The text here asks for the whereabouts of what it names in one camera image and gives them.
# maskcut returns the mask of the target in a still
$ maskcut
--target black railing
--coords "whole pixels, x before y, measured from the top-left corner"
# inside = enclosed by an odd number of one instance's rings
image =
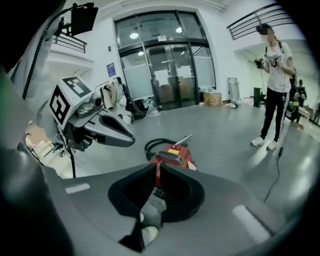
[[[73,49],[75,51],[86,53],[86,46],[87,43],[74,37],[74,36],[67,36],[66,33],[62,32],[59,36],[53,36],[52,39],[53,44],[57,44],[63,47],[67,47]]]
[[[226,28],[230,30],[233,40],[255,33],[256,26],[268,23],[271,27],[294,24],[292,18],[277,4],[266,5],[238,19]]]

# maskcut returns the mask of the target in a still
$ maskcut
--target white sneaker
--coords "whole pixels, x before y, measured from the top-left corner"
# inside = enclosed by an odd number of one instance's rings
[[[256,139],[254,139],[253,141],[251,141],[251,144],[255,147],[262,146],[264,143],[265,143],[265,140],[263,138],[261,138],[260,136]]]
[[[272,142],[270,142],[270,144],[268,145],[267,148],[268,148],[269,150],[275,150],[276,147],[277,147],[277,142],[273,140]]]

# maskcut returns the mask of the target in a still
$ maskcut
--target black hose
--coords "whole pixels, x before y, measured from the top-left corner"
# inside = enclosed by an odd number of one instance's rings
[[[151,149],[157,145],[160,145],[160,144],[172,144],[173,145],[176,143],[177,143],[176,141],[171,140],[171,139],[167,139],[167,138],[152,139],[144,146],[145,157],[148,161],[150,161],[150,159],[156,154],[156,152],[151,152]],[[188,144],[183,143],[183,144],[181,144],[181,146],[187,147]]]

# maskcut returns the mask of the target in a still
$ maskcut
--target double door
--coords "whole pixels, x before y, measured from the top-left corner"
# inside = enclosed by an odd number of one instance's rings
[[[191,54],[187,44],[166,44],[146,49],[156,104],[161,110],[197,104]]]

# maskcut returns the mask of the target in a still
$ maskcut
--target gray floor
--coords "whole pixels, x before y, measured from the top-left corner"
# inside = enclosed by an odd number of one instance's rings
[[[136,137],[133,146],[118,148],[93,143],[86,152],[76,155],[75,161],[90,174],[113,172],[145,163],[144,146],[149,140],[179,141],[192,134],[188,148],[201,172],[243,184],[263,201],[277,178],[277,152],[267,151],[267,145],[257,148],[250,144],[260,134],[263,121],[264,110],[246,104],[237,109],[196,105],[168,110],[130,126]],[[273,122],[268,142],[274,133]],[[280,179],[266,201],[272,209],[289,217],[303,204],[318,173],[319,153],[316,140],[289,128],[279,161]]]

